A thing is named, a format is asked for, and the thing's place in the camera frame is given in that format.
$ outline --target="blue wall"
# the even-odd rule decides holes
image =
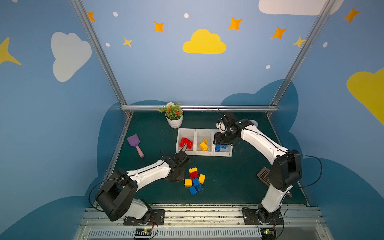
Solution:
[[[55,32],[89,42],[70,0],[1,1],[0,22],[21,63],[0,64],[0,239],[71,239],[126,116],[94,51],[68,81],[53,74]]]
[[[343,19],[353,7],[360,13],[349,23]],[[383,235],[384,125],[346,85],[356,72],[384,68],[383,10],[383,1],[345,0],[271,116],[284,146],[322,159],[323,177],[305,193],[311,205],[320,207],[335,240]],[[313,182],[318,174],[318,161],[305,158],[301,183]],[[356,230],[360,223],[375,231]]]
[[[253,0],[83,2],[93,12],[92,24],[128,104],[158,100],[249,105],[249,98],[238,94],[255,94],[284,78],[299,51],[292,44],[299,36],[305,39],[316,19],[265,14]],[[243,19],[238,31],[228,30],[231,18]],[[164,23],[163,33],[154,31],[154,22]],[[277,27],[287,30],[281,39],[272,39]],[[218,34],[225,52],[184,52],[183,44],[201,28]],[[123,45],[124,38],[132,40],[131,47]],[[266,99],[275,93],[252,103],[269,105]]]

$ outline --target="spatula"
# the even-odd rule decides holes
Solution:
[[[139,137],[137,136],[137,134],[133,135],[133,136],[130,136],[129,138],[127,138],[129,144],[132,146],[132,147],[136,147],[137,149],[137,152],[139,153],[140,157],[143,158],[144,157],[144,154],[143,152],[141,151],[141,149],[139,148],[139,143],[140,143],[140,140],[139,140]]]

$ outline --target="brown spatula handle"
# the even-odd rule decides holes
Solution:
[[[143,157],[144,157],[144,154],[143,154],[143,152],[141,151],[141,149],[139,148],[139,146],[136,146],[136,149],[137,149],[137,152],[139,153],[140,157],[143,158]]]

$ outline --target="green mat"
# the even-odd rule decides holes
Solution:
[[[275,142],[273,132],[265,113],[234,113],[240,120],[254,119],[259,123],[265,135]],[[185,112],[182,128],[216,129],[220,115],[214,112]],[[131,147],[127,137],[137,134],[139,147],[145,157],[140,158],[135,147]],[[134,170],[153,164],[160,159],[160,150],[164,156],[173,156],[176,151],[177,129],[171,128],[164,114],[158,112],[135,112],[125,136],[115,169]],[[144,199],[149,204],[256,204],[266,194],[268,187],[256,174],[263,168],[271,169],[267,159],[251,144],[241,140],[233,148],[232,157],[190,156],[188,169],[197,167],[200,174],[206,176],[204,190],[192,195],[184,181],[169,183],[159,179],[142,189],[135,198]],[[286,197],[289,204],[306,204],[300,189],[291,191],[293,197]]]

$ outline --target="yellow cloud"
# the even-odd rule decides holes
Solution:
[[[384,68],[376,73],[358,72],[347,81],[347,88],[382,124],[384,124]]]
[[[199,29],[193,33],[191,40],[183,45],[186,53],[223,53],[227,46],[222,43],[220,36],[216,33],[210,33],[206,29]]]

